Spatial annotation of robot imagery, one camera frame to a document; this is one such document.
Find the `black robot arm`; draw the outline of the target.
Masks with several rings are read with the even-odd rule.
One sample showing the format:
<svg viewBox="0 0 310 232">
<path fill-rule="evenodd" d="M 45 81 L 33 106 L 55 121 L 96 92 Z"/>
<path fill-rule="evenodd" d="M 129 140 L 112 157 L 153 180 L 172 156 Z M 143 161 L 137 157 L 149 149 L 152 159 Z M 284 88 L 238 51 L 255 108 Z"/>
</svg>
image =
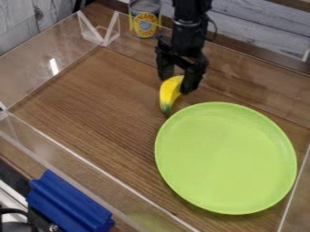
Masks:
<svg viewBox="0 0 310 232">
<path fill-rule="evenodd" d="M 157 74 L 163 81 L 172 77 L 175 66 L 184 70 L 180 92 L 194 92 L 207 71 L 208 58 L 203 54 L 207 27 L 211 19 L 207 12 L 212 0 L 173 0 L 172 35 L 159 35 L 155 47 Z"/>
</svg>

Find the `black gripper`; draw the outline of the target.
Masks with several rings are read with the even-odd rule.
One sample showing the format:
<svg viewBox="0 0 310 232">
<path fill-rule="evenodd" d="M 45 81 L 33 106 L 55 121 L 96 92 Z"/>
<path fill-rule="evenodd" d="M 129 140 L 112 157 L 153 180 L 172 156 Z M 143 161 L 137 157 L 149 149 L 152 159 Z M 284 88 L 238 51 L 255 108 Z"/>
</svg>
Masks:
<svg viewBox="0 0 310 232">
<path fill-rule="evenodd" d="M 199 87 L 208 65 L 202 48 L 204 46 L 208 21 L 196 23 L 173 21 L 171 35 L 160 34 L 155 47 L 157 74 L 165 81 L 175 74 L 175 66 L 184 70 L 180 92 L 188 94 Z"/>
</svg>

